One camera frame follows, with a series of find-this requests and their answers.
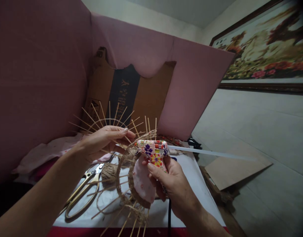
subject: painting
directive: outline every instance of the painting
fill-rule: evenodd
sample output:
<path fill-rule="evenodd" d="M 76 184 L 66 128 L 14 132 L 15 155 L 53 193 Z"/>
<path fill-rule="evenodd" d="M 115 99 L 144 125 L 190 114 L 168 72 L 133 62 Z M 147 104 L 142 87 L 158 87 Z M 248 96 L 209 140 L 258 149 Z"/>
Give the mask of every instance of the painting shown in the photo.
<path fill-rule="evenodd" d="M 210 46 L 236 54 L 219 88 L 303 94 L 303 12 L 295 1 L 268 2 Z"/>

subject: scissor handle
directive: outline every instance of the scissor handle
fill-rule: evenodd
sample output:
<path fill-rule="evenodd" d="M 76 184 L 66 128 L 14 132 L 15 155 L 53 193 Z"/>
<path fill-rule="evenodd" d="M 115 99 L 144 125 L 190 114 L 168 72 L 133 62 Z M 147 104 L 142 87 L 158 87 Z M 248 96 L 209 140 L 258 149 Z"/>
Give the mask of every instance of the scissor handle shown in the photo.
<path fill-rule="evenodd" d="M 78 188 L 70 195 L 69 199 L 67 200 L 65 206 L 63 207 L 63 209 L 60 211 L 59 215 L 60 216 L 68 207 L 69 203 L 71 202 L 71 200 L 73 200 L 76 195 L 83 189 L 83 187 L 86 185 L 86 183 L 88 183 L 88 181 L 93 177 L 92 172 L 89 173 L 85 173 L 82 178 L 84 178 L 85 180 L 78 186 Z"/>
<path fill-rule="evenodd" d="M 99 184 L 97 183 L 96 185 L 96 192 L 99 190 Z M 86 209 L 92 204 L 92 202 L 94 201 L 94 199 L 96 198 L 96 194 L 94 194 L 91 199 L 79 210 L 77 211 L 75 214 L 69 216 L 69 212 L 70 210 L 76 205 L 76 203 L 80 200 L 81 197 L 84 196 L 85 193 L 87 193 L 89 191 L 89 189 L 93 186 L 92 185 L 88 185 L 86 188 L 84 188 L 80 193 L 78 193 L 78 195 L 68 204 L 67 209 L 66 209 L 66 213 L 65 213 L 65 221 L 66 222 L 72 222 L 75 220 L 75 218 L 78 218 L 79 216 L 81 216 Z"/>

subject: pink wall panel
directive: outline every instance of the pink wall panel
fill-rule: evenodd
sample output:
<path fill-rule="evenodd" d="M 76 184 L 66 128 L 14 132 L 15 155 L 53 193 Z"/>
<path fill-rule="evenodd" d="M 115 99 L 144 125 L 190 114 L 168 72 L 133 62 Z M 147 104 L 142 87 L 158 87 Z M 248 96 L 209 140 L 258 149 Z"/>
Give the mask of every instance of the pink wall panel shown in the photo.
<path fill-rule="evenodd" d="M 0 181 L 72 130 L 87 89 L 91 14 L 79 0 L 0 1 Z"/>
<path fill-rule="evenodd" d="M 133 64 L 142 76 L 152 77 L 165 61 L 177 61 L 158 132 L 188 139 L 234 54 L 95 13 L 92 28 L 93 52 L 106 47 L 114 68 Z"/>

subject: left hand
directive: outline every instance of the left hand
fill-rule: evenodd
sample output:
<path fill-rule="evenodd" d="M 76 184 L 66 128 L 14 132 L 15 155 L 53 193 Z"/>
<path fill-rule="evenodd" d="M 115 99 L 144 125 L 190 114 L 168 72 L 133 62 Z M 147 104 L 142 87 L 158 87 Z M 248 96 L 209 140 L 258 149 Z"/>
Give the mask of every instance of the left hand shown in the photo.
<path fill-rule="evenodd" d="M 106 154 L 101 151 L 101 149 L 108 152 L 116 151 L 123 154 L 125 150 L 116 146 L 115 142 L 112 140 L 115 140 L 120 144 L 129 145 L 128 140 L 124 138 L 125 136 L 127 136 L 131 142 L 134 141 L 135 134 L 129 131 L 128 128 L 105 126 L 81 140 L 72 150 L 81 151 L 85 155 L 85 159 L 89 163 L 92 163 L 94 160 L 99 159 Z"/>

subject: black cable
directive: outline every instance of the black cable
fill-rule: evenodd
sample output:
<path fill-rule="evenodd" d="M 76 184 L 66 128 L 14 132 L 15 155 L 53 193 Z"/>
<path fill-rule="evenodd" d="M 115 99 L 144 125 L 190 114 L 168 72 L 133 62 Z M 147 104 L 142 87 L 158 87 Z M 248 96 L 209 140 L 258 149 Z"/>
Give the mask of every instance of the black cable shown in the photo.
<path fill-rule="evenodd" d="M 169 210 L 168 210 L 168 237 L 171 237 L 171 199 L 169 199 Z"/>

